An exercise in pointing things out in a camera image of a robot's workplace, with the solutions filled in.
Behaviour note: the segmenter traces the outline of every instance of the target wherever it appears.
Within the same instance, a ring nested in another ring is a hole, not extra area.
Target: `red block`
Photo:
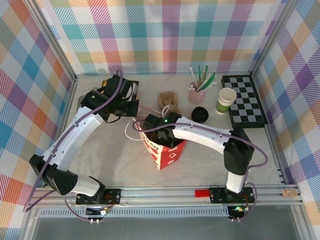
[[[196,198],[206,198],[210,197],[210,191],[209,189],[200,189],[200,190],[195,190],[194,191],[195,197]]]

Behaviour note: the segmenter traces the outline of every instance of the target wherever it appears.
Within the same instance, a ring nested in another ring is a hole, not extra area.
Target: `stuffed animal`
[[[158,95],[159,108],[162,110],[168,105],[170,112],[181,114],[178,108],[178,95],[174,91],[163,91]]]

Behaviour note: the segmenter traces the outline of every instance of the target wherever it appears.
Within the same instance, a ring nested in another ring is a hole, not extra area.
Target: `metal bracket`
[[[229,195],[224,187],[210,187],[210,202],[212,204],[249,204],[255,202],[254,192],[251,187],[244,187],[242,192],[237,195]]]
[[[104,189],[104,198],[99,205],[119,205],[121,199],[120,188],[106,188]],[[97,205],[96,203],[87,200],[85,197],[77,197],[76,205]]]

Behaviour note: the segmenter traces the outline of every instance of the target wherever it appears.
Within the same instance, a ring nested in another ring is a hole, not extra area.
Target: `metal rail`
[[[208,207],[234,206],[234,204],[211,204],[209,197],[195,197],[195,190],[208,189],[209,186],[146,186],[146,187],[107,187],[121,189],[120,205],[114,208],[126,207]],[[301,205],[303,204],[297,185],[257,185],[257,205]],[[37,188],[31,203],[49,192],[51,188]],[[296,190],[298,195],[284,197],[282,190]],[[76,205],[76,195],[67,195],[67,202],[72,207]],[[38,208],[65,207],[64,197],[57,192],[52,193],[37,204]]]

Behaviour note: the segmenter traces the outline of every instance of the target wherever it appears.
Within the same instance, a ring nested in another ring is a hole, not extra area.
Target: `plaid wallpaper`
[[[37,0],[77,74],[247,72],[286,0]]]
[[[15,240],[36,179],[29,159],[53,143],[72,82],[23,1],[0,6],[0,239]]]
[[[320,239],[320,0],[300,0],[256,83],[280,160]]]

